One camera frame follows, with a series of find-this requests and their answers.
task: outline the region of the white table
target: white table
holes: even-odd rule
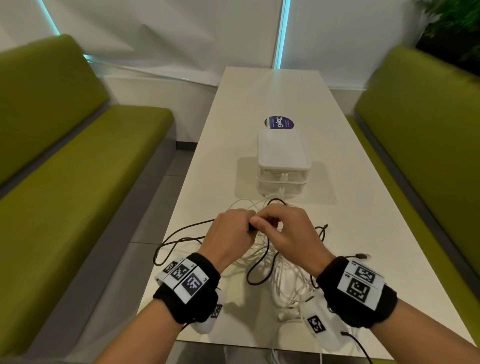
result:
[[[167,235],[215,218],[240,198],[262,199],[255,187],[257,133],[273,115],[292,119],[306,142],[312,170],[303,194],[289,202],[304,208],[315,225],[329,224],[325,245],[336,255],[371,254],[368,265],[383,273],[399,297],[473,342],[317,71],[226,68]],[[207,229],[194,227],[177,238],[201,236]],[[198,243],[180,243],[176,253],[197,249]],[[153,277],[160,269],[152,270],[139,310],[157,289]],[[270,348],[277,323],[270,284],[249,286],[245,269],[231,266],[219,286],[228,303],[213,331],[199,335],[187,328],[179,340]],[[391,359],[370,331],[362,329],[359,339],[372,358]],[[321,350],[301,323],[283,326],[276,347]],[[363,356],[353,344],[335,354]]]

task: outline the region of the right hand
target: right hand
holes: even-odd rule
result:
[[[282,231],[277,230],[283,222]],[[290,262],[317,278],[335,256],[325,248],[305,210],[283,204],[270,204],[250,218],[273,246]]]

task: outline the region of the green cushion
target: green cushion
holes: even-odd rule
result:
[[[0,184],[107,100],[70,36],[0,53]]]
[[[172,123],[112,106],[0,200],[0,356],[28,348]]]
[[[480,275],[480,79],[397,47],[356,109]]]
[[[465,324],[470,336],[473,338],[476,345],[480,347],[480,303],[463,281],[447,254],[410,204],[407,197],[403,194],[402,190],[397,185],[378,154],[370,145],[353,117],[347,117],[347,120],[362,144],[363,149],[365,149],[370,161],[375,166],[380,178],[387,187],[387,190],[393,201],[396,203],[398,210],[400,210],[405,222],[412,231],[413,236],[415,236],[420,248],[427,257],[428,262],[438,277],[438,280],[455,306],[455,309]]]

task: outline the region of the light strip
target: light strip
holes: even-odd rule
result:
[[[38,0],[38,5],[40,5],[40,9],[42,10],[43,15],[45,15],[45,18],[46,18],[46,20],[48,21],[48,24],[50,25],[50,28],[52,29],[53,33],[54,33],[56,36],[59,36],[59,35],[60,35],[60,32],[59,32],[57,26],[55,25],[55,23],[53,22],[53,19],[52,19],[52,17],[50,16],[50,13],[48,12],[47,7],[46,7],[45,4],[43,3],[43,1],[42,1],[42,0]]]
[[[279,69],[282,64],[283,45],[285,43],[285,33],[287,32],[288,13],[290,12],[290,0],[283,0],[282,13],[280,15],[280,24],[278,26],[278,39],[275,53],[275,69]]]

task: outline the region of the gray floor tile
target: gray floor tile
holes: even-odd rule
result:
[[[130,243],[67,362],[91,363],[135,317],[157,245]]]
[[[132,237],[133,242],[147,244],[162,242],[184,180],[185,177],[180,176],[165,176],[163,178]]]
[[[177,150],[170,167],[167,170],[167,176],[183,176],[185,177],[193,158],[193,152],[186,150]]]

